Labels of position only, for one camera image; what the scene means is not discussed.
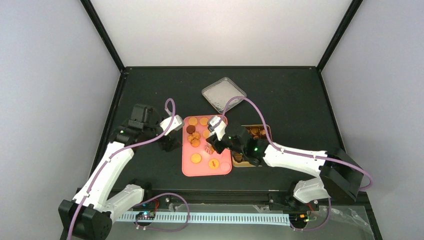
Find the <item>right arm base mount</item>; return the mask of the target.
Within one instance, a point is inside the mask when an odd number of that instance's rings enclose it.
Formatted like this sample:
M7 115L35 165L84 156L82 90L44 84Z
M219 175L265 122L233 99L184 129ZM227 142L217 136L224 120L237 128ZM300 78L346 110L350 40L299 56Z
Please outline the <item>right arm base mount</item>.
M310 204L302 203L294 198L288 191L270 191L267 196L269 209L271 211L282 211L287 214L302 214L310 210L319 210L319 205L313 202Z

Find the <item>gold cookie tin box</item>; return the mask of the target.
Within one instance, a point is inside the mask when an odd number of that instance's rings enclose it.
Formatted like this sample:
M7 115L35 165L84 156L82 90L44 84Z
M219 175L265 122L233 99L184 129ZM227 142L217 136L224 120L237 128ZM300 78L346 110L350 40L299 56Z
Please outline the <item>gold cookie tin box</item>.
M261 146L268 143L266 130L268 130L269 136L272 139L269 125L264 127L261 124L245 124L242 125L242 127L246 128L247 132L255 141L259 140ZM263 167L266 165L260 155L258 153L254 153L253 150L250 150L249 152L245 150L242 153L232 151L231 162L236 168Z

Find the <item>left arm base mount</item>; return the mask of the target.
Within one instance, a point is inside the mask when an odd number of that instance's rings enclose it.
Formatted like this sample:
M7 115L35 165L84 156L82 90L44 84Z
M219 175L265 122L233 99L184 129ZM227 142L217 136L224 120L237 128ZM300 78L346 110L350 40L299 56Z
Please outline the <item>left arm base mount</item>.
M148 190L142 201L132 206L130 210L153 211L167 209L170 203L170 197L171 195L168 192Z

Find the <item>pink plastic tray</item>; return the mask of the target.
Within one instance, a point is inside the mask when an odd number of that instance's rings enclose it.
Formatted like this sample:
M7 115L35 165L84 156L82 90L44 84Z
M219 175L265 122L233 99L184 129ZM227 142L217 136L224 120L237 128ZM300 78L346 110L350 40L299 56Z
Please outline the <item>pink plastic tray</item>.
M196 132L193 134L188 134L186 128L189 125L188 120L191 117L196 117L198 119L198 124L195 126ZM221 154L218 154L216 151L209 155L205 152L204 148L206 145L209 145L206 142L208 138L209 131L208 126L203 126L199 123L199 119L202 117L211 118L212 115L198 115L198 116L188 116L184 122L184 127L182 130L182 172L187 177L201 177L201 176L216 176L216 175L226 175L229 172L223 172L220 167L222 163L231 164L232 170L232 154L230 150L226 149ZM202 160L200 163L194 164L191 162L191 156L193 154L200 154ZM217 159L220 162L219 168L210 169L208 162L211 159Z

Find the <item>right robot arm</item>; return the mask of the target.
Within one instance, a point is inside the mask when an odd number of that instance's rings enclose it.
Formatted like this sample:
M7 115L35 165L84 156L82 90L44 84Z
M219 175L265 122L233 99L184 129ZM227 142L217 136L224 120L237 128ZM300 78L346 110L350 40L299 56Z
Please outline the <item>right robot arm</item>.
M311 151L285 147L273 141L254 138L239 124L220 123L206 142L217 153L230 150L255 167L284 168L310 175L286 193L285 204L293 210L313 200L334 199L353 204L362 190L364 170L342 149Z

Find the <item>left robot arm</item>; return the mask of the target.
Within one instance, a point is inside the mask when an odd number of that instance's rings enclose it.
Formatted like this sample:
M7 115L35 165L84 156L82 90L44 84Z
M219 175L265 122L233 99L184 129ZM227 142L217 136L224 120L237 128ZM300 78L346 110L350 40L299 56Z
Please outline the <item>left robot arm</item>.
M139 147L157 142L163 151L170 152L179 146L171 133L180 130L184 121L176 114L173 99L165 103L173 109L165 106L168 117L159 118L155 118L153 107L136 104L130 118L109 137L104 155L85 185L72 200L61 202L58 212L66 239L104 240L112 225L144 200L149 183L130 183L114 196L110 193Z

